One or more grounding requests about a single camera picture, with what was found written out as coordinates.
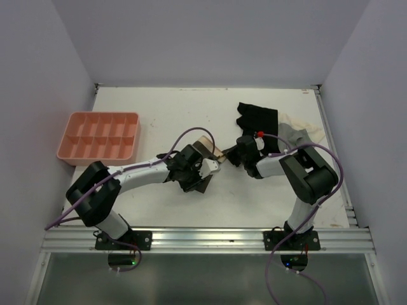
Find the olive underwear beige waistband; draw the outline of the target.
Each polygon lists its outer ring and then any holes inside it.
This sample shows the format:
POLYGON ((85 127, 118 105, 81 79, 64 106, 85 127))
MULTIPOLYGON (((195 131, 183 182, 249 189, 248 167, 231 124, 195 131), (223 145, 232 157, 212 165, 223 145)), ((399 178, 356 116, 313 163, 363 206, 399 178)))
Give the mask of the olive underwear beige waistband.
MULTIPOLYGON (((176 161, 180 161, 185 163, 194 163, 200 159, 208 158, 212 160, 216 160, 221 167, 221 163, 223 163, 226 158, 224 157, 223 153, 215 146, 211 140, 209 140, 206 136, 200 137, 197 141, 193 144, 188 144, 180 151, 171 152, 170 156, 164 161, 168 169, 168 162, 174 158, 176 161)), ((212 179, 213 175, 206 177, 207 187, 212 179)), ((168 176, 164 180, 164 182, 171 182, 168 181, 168 176)))

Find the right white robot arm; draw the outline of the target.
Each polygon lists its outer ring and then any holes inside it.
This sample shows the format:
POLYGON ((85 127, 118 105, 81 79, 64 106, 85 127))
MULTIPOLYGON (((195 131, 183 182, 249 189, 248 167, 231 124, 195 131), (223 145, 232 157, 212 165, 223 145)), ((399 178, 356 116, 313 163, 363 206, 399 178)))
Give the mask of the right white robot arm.
POLYGON ((223 154, 232 165, 242 165, 252 178, 285 176, 296 195, 283 229, 265 234, 266 248, 274 245, 295 250, 304 245, 312 237, 318 209, 343 183, 338 158, 313 142, 293 147, 281 137, 257 132, 239 137, 223 154))

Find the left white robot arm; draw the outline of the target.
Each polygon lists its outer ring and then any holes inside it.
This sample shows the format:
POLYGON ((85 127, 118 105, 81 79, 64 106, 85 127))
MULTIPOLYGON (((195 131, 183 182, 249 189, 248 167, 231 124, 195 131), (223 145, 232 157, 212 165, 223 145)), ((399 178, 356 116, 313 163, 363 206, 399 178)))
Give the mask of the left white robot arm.
POLYGON ((113 211, 119 195, 138 187, 166 182, 177 182, 185 193, 194 190, 202 193, 205 191, 202 184, 210 177, 212 166, 218 168, 215 162, 190 144, 168 156, 159 154, 149 161, 125 168, 108 167, 96 161, 67 190, 66 199, 73 205, 96 186, 96 190, 74 210, 86 227, 98 228, 111 244, 123 250, 135 243, 135 234, 125 219, 113 211))

